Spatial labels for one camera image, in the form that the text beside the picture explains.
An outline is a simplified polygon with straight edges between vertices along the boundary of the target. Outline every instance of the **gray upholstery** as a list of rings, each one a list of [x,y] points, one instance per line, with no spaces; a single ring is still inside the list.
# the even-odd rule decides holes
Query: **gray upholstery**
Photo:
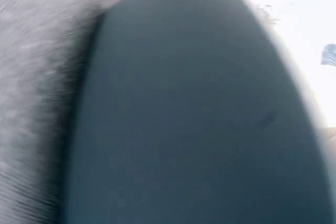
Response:
[[[85,51],[117,0],[0,0],[0,223],[58,223]]]
[[[123,0],[73,135],[66,224],[332,224],[293,81],[241,0]]]

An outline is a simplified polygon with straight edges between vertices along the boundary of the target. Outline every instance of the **gray fabric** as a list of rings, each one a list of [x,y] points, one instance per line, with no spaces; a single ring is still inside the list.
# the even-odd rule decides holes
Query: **gray fabric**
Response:
[[[0,223],[56,223],[74,87],[116,0],[0,0]]]

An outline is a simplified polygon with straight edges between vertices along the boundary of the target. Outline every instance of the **dark green surface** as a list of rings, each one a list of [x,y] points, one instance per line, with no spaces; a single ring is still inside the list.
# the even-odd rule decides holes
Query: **dark green surface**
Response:
[[[124,0],[74,133],[67,224],[330,224],[315,132],[241,0]]]

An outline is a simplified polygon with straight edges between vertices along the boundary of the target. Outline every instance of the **fabric texture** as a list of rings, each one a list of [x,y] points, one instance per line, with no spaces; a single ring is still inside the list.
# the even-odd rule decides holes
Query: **fabric texture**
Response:
[[[58,223],[69,118],[98,17],[117,0],[0,0],[0,223]]]

